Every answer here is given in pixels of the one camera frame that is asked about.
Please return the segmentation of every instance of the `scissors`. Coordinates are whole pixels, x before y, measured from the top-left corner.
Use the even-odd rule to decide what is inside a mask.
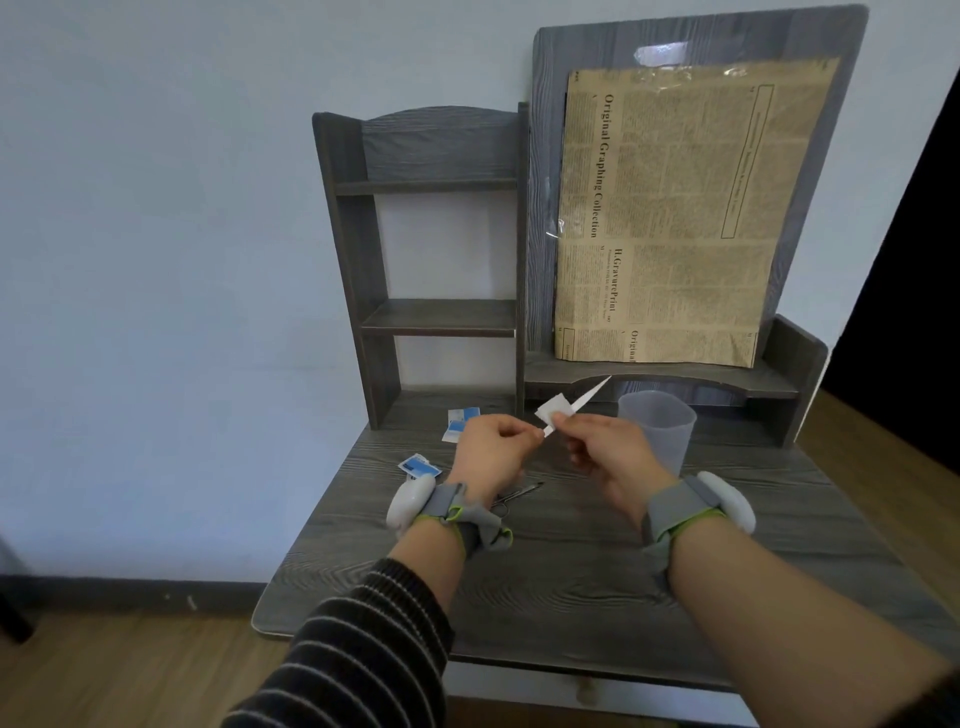
[[[507,503],[509,503],[515,497],[526,496],[528,493],[533,493],[534,491],[539,489],[541,485],[543,484],[538,483],[537,485],[531,485],[528,488],[524,488],[519,491],[514,491],[513,493],[509,493],[506,496],[499,497],[497,500],[493,502],[493,505],[490,507],[490,512],[501,519],[507,518],[507,516],[510,515],[510,506],[507,505]],[[497,508],[500,508],[500,507],[502,507],[503,509],[502,513],[497,512],[496,510]]]

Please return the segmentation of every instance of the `blue and white card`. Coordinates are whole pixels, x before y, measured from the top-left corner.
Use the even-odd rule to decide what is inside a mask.
[[[413,477],[420,477],[421,475],[436,477],[442,472],[437,466],[430,465],[430,461],[420,454],[411,455],[397,467]]]
[[[460,433],[464,431],[467,420],[480,416],[480,407],[446,410],[446,432],[441,438],[445,443],[459,443]]]
[[[466,407],[465,409],[446,410],[446,421],[448,423],[464,423],[471,417],[480,416],[480,407]]]
[[[459,420],[454,420],[449,425],[446,426],[446,432],[442,440],[445,443],[459,443],[460,442],[460,433],[464,431],[464,427],[467,426],[467,423],[461,422]]]

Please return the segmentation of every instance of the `plastic cup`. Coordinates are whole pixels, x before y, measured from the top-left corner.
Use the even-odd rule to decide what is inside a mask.
[[[693,409],[671,394],[651,389],[621,397],[616,416],[639,425],[660,464],[672,474],[680,474],[697,422]]]

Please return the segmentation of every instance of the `wooden shelf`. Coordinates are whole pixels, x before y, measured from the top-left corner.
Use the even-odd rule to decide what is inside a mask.
[[[500,336],[511,338],[516,301],[388,299],[361,325],[384,336]]]
[[[413,194],[416,192],[483,192],[516,189],[516,177],[476,180],[387,180],[383,182],[337,182],[338,197],[357,195]]]
[[[762,359],[753,369],[718,364],[631,364],[615,361],[564,361],[553,354],[527,352],[524,380],[529,385],[568,386],[585,379],[653,379],[686,381],[730,389],[745,397],[794,400],[797,387]]]

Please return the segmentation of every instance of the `wooden floor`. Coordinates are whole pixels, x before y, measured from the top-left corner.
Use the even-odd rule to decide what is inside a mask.
[[[826,393],[801,446],[960,617],[960,477]],[[215,726],[280,661],[245,619],[48,614],[0,640],[0,726]],[[663,721],[451,699],[451,726],[654,728]]]

